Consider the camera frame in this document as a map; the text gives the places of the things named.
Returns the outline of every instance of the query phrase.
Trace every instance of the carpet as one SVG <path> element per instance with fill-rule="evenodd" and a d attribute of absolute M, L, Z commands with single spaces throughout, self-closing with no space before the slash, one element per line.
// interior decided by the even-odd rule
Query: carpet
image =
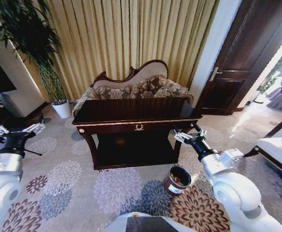
<path fill-rule="evenodd" d="M 221 151 L 248 152 L 274 127 L 272 121 L 282 119 L 269 109 L 249 107 L 231 116 L 204 116 L 199 123 L 208 130 L 207 142 Z M 23 160 L 23 192 L 9 209 L 3 231 L 100 232 L 131 211 L 168 216 L 198 232 L 230 231 L 229 218 L 190 146 L 182 146 L 178 165 L 190 172 L 192 184 L 181 196 L 171 197 L 163 180 L 172 164 L 95 171 L 72 118 L 61 119 L 50 105 L 42 112 L 46 129 L 29 139 L 26 148 L 43 156 L 27 153 Z M 174 145 L 172 134 L 169 140 Z M 234 168 L 258 186 L 265 208 L 282 224 L 282 172 L 261 155 L 241 159 Z"/>

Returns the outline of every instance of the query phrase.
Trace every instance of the floral cushion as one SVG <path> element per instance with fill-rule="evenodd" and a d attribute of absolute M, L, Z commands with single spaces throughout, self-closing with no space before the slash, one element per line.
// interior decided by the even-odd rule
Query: floral cushion
<path fill-rule="evenodd" d="M 96 89 L 96 94 L 101 100 L 105 99 L 125 99 L 129 98 L 130 88 L 125 86 L 124 88 L 113 88 L 109 86 L 100 86 Z"/>
<path fill-rule="evenodd" d="M 130 98 L 151 98 L 166 85 L 164 75 L 151 76 L 137 84 L 131 91 Z"/>
<path fill-rule="evenodd" d="M 180 86 L 178 83 L 175 83 L 171 80 L 167 80 L 166 88 L 172 93 L 173 97 L 180 97 L 185 94 L 190 94 L 188 89 Z"/>
<path fill-rule="evenodd" d="M 88 88 L 86 92 L 82 95 L 82 97 L 79 99 L 78 103 L 75 105 L 75 107 L 72 110 L 73 116 L 77 115 L 77 113 L 79 112 L 79 110 L 81 109 L 82 105 L 86 100 L 99 100 L 99 97 L 93 91 L 93 88 Z"/>
<path fill-rule="evenodd" d="M 167 87 L 161 87 L 154 95 L 154 98 L 165 98 L 165 97 L 172 97 L 172 96 L 173 96 L 173 93 Z"/>

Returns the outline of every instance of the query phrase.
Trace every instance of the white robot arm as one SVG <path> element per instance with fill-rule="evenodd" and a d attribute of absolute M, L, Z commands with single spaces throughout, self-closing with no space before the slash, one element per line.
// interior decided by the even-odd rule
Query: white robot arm
<path fill-rule="evenodd" d="M 27 139 L 34 137 L 45 128 L 37 123 L 23 131 L 9 132 L 0 126 L 0 136 L 4 137 L 4 148 L 0 149 L 0 231 L 8 209 L 21 193 L 22 159 Z"/>
<path fill-rule="evenodd" d="M 231 172 L 232 164 L 244 155 L 238 149 L 221 156 L 205 142 L 206 131 L 193 124 L 197 133 L 175 130 L 175 138 L 190 144 L 198 153 L 205 176 L 213 185 L 215 198 L 223 204 L 231 220 L 232 232 L 282 232 L 282 225 L 268 214 L 261 203 L 257 186 L 248 178 Z"/>

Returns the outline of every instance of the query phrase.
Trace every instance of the dark wooden table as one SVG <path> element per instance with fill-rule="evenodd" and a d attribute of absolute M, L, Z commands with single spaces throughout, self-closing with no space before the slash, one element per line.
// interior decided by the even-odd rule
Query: dark wooden table
<path fill-rule="evenodd" d="M 183 98 L 90 100 L 72 123 L 86 139 L 96 170 L 177 163 L 181 143 L 172 148 L 169 130 L 188 132 L 200 118 Z"/>

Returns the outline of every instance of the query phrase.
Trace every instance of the curtain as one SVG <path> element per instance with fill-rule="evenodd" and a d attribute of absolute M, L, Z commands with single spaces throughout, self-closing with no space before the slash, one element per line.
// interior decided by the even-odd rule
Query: curtain
<path fill-rule="evenodd" d="M 188 87 L 215 0 L 49 0 L 62 47 L 54 62 L 68 99 L 102 71 L 114 80 L 152 59 Z"/>

